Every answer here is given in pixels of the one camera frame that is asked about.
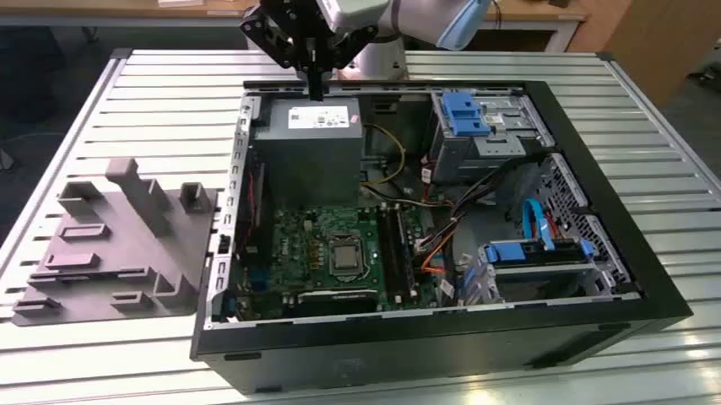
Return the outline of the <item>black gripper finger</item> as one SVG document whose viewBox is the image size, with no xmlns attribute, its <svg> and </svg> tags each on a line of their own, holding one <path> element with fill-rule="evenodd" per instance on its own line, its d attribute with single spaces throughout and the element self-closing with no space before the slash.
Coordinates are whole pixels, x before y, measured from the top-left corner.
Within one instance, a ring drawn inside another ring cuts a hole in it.
<svg viewBox="0 0 721 405">
<path fill-rule="evenodd" d="M 315 100 L 323 101 L 326 81 L 335 69 L 343 69 L 376 36 L 379 28 L 367 26 L 350 32 L 340 40 L 326 35 L 315 40 Z"/>
<path fill-rule="evenodd" d="M 260 8 L 249 8 L 243 15 L 240 31 L 248 41 L 265 53 L 269 59 L 284 69 L 292 69 L 299 79 L 306 82 L 308 99 L 318 100 L 318 84 L 314 82 L 314 70 L 307 52 L 292 42 L 292 38 L 275 26 Z"/>
</svg>

